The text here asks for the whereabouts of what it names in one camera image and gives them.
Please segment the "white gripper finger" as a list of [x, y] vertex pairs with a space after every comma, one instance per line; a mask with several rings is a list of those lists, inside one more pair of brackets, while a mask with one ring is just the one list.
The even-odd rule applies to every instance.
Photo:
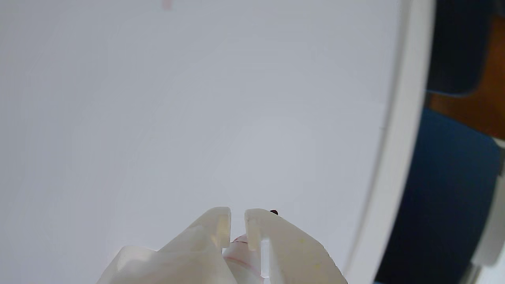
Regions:
[[231, 210], [207, 210], [159, 250], [125, 246], [99, 284], [235, 284], [222, 251], [230, 244]]
[[248, 209], [249, 250], [258, 254], [260, 276], [269, 284], [346, 284], [324, 246], [265, 209]]

